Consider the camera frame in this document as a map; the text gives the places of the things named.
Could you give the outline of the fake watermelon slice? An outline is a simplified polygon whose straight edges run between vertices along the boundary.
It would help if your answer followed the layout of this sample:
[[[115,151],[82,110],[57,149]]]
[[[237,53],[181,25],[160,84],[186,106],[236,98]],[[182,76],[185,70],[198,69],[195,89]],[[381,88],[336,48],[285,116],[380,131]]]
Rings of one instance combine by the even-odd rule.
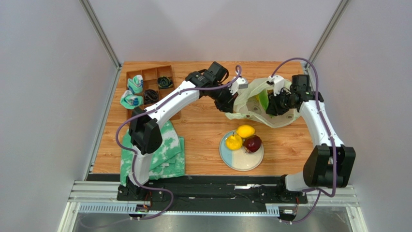
[[[269,106],[269,97],[267,90],[264,89],[259,94],[257,94],[256,99],[258,100],[262,108],[266,111]]]

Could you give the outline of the avocado print plastic bag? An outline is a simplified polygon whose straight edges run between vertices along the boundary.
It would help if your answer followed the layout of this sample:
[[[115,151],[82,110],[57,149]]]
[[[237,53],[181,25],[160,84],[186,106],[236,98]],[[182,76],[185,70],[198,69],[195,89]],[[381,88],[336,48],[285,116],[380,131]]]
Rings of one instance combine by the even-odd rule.
[[[296,109],[290,109],[281,116],[268,115],[262,108],[256,95],[266,89],[270,92],[270,85],[266,83],[266,78],[257,78],[249,83],[246,89],[238,91],[238,97],[234,102],[234,112],[225,113],[225,116],[232,119],[249,119],[255,122],[263,123],[271,128],[280,128],[292,124],[300,117],[300,113]],[[291,82],[285,79],[284,87],[289,88]]]

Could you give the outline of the yellow fake lemon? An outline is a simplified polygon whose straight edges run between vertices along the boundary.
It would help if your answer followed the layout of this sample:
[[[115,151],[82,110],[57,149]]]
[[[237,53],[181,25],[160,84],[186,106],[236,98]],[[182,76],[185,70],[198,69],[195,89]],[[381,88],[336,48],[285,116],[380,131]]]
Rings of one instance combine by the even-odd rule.
[[[255,128],[250,125],[241,125],[236,129],[236,134],[242,139],[247,139],[255,134]]]

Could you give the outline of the yellow fake pear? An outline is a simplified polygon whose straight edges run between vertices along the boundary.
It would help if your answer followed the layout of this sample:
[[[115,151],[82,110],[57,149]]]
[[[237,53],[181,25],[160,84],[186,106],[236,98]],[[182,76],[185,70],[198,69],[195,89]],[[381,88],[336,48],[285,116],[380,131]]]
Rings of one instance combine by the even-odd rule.
[[[232,151],[238,150],[243,146],[243,139],[236,132],[232,132],[226,139],[225,144]]]

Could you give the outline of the dark red fake fruit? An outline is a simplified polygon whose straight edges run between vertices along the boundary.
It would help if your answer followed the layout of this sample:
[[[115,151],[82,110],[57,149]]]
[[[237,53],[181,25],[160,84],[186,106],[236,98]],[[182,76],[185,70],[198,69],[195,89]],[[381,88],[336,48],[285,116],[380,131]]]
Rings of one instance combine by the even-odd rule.
[[[243,142],[243,147],[247,153],[254,153],[260,149],[262,140],[259,136],[253,135]]]

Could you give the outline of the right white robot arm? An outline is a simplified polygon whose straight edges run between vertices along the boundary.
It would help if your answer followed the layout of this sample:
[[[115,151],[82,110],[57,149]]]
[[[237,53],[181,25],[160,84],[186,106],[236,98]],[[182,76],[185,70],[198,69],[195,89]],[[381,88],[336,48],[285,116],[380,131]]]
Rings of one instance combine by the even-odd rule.
[[[281,116],[296,110],[303,117],[313,143],[303,170],[286,175],[285,187],[288,191],[302,192],[325,187],[334,194],[337,188],[348,185],[356,152],[337,136],[327,117],[323,97],[312,89],[308,75],[292,76],[289,87],[285,83],[279,75],[268,77],[272,93],[268,95],[266,113]]]

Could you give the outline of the blue cream ceramic plate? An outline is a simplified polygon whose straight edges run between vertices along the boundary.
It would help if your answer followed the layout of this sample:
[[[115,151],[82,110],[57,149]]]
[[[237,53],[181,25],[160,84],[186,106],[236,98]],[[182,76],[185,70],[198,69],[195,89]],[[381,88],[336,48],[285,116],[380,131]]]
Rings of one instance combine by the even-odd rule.
[[[260,165],[264,157],[264,145],[254,153],[247,153],[244,147],[238,150],[230,150],[226,146],[226,140],[232,135],[235,130],[226,133],[219,145],[219,153],[223,162],[230,168],[237,171],[250,171]]]

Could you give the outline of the dark green rolled sock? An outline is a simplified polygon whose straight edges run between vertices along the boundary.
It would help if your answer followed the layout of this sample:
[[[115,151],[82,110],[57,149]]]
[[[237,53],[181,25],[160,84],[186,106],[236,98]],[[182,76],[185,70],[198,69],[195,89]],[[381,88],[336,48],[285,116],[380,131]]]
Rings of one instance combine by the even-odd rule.
[[[159,89],[167,89],[173,87],[173,80],[171,77],[161,76],[157,79]]]

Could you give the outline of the wooden compartment tray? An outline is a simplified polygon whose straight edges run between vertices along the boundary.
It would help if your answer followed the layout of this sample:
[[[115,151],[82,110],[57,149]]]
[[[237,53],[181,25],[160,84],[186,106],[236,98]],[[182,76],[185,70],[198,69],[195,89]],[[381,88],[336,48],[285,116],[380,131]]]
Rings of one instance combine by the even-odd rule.
[[[167,97],[168,94],[172,93],[176,87],[178,87],[178,82],[176,81],[174,74],[173,74],[173,69],[171,65],[167,66],[159,66],[159,67],[154,67],[154,68],[147,68],[147,69],[142,69],[142,70],[133,70],[133,71],[128,71],[126,72],[126,89],[127,89],[127,81],[129,78],[133,78],[136,75],[142,75],[143,81],[144,81],[144,86],[143,86],[143,92],[139,94],[135,94],[138,96],[142,96],[144,94],[144,91],[147,89],[153,89],[158,92],[159,94],[159,101]],[[158,88],[158,83],[157,79],[161,76],[167,76],[171,77],[173,80],[173,87],[172,88],[167,88],[167,89],[159,89]],[[152,106],[156,103],[153,104],[144,104],[139,106],[140,109],[145,109],[149,106]]]

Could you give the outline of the green white tie-dye cloth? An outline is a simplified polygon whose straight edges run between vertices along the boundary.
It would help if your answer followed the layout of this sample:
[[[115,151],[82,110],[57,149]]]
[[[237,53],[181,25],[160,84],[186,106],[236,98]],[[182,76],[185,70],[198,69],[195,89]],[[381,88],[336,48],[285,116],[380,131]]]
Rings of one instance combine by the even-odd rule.
[[[123,136],[122,145],[132,147],[129,130]],[[184,138],[178,136],[172,122],[167,121],[161,128],[163,142],[154,152],[149,169],[149,180],[184,176],[185,150]],[[133,152],[121,149],[120,184],[126,186],[126,177],[131,171]]]

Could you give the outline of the teal white rolled sock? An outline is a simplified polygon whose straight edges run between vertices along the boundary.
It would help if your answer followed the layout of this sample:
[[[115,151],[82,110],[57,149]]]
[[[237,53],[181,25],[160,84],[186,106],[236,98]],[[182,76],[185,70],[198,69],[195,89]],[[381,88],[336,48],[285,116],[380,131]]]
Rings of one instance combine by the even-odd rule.
[[[127,81],[127,89],[132,94],[139,94],[143,92],[144,81],[142,75],[136,75],[133,78],[129,78]]]

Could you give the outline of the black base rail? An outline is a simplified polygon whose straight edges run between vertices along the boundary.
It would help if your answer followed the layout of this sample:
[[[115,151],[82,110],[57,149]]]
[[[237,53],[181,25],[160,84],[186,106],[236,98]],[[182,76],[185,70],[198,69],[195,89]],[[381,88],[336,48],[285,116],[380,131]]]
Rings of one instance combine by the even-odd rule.
[[[206,212],[264,212],[266,205],[307,204],[300,192],[288,191],[281,176],[202,176],[150,180],[146,189],[133,184],[118,187],[118,201],[144,201],[151,210]]]

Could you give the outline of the aluminium frame post right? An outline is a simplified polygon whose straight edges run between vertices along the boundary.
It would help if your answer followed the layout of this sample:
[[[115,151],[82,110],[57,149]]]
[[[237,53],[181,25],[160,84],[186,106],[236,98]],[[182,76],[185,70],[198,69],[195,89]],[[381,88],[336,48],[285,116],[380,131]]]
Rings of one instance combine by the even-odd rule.
[[[334,13],[332,14],[328,24],[326,25],[323,33],[321,34],[318,42],[316,43],[312,53],[309,56],[309,61],[314,63],[319,56],[321,50],[325,46],[327,40],[331,36],[333,30],[335,29],[336,25],[338,24],[339,20],[341,19],[342,15],[346,11],[347,7],[351,3],[351,0],[340,0]]]

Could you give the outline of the aluminium frame post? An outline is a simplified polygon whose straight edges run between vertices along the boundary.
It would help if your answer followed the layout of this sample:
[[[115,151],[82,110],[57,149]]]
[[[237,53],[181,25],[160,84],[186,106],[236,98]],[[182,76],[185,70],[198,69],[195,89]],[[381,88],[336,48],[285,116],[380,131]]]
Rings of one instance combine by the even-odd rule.
[[[80,4],[82,5],[87,17],[89,18],[95,32],[97,33],[102,45],[104,46],[109,58],[111,59],[114,66],[119,70],[122,67],[121,62],[119,61],[109,39],[98,19],[97,14],[95,13],[92,4],[89,0],[80,0]]]
[[[346,11],[347,7],[351,3],[351,0],[340,0],[334,13],[332,14],[328,24],[326,25],[323,33],[321,34],[318,42],[316,43],[312,53],[309,56],[309,61],[314,63],[319,56],[321,50],[325,46],[327,40],[331,36],[333,30],[335,29],[336,25],[338,24],[339,20],[341,19],[342,15]]]

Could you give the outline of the aluminium frame post left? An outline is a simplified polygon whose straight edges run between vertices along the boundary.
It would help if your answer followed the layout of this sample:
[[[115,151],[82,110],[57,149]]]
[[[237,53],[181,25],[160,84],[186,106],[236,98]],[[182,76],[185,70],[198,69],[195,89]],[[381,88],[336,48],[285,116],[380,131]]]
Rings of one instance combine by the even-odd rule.
[[[87,17],[89,18],[95,32],[97,33],[102,45],[104,46],[109,58],[111,59],[114,66],[119,70],[122,67],[121,62],[119,61],[109,39],[98,19],[97,14],[95,13],[92,4],[89,0],[80,0],[80,4],[82,5]]]

